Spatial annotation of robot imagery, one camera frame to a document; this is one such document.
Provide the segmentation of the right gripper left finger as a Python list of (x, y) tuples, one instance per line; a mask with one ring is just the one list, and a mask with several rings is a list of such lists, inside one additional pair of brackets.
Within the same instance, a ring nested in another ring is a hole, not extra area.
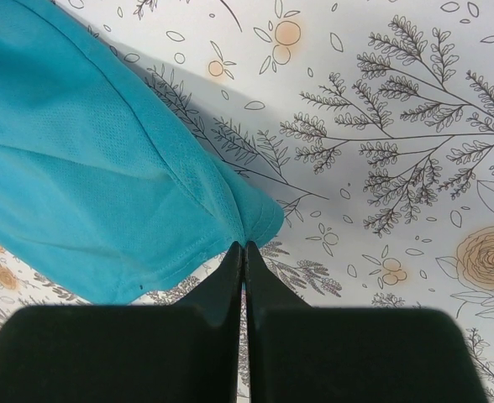
[(177, 302), (28, 306), (0, 330), (0, 402), (233, 402), (242, 248)]

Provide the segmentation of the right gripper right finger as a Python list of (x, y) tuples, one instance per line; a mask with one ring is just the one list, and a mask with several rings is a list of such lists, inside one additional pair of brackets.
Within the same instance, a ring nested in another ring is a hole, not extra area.
[(424, 308), (308, 305), (244, 249), (253, 402), (483, 402), (460, 329)]

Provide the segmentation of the teal t shirt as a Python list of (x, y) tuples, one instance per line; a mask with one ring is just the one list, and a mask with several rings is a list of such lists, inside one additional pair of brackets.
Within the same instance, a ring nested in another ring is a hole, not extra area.
[(47, 1), (0, 1), (0, 244), (95, 304), (168, 290), (277, 202), (207, 152), (113, 53)]

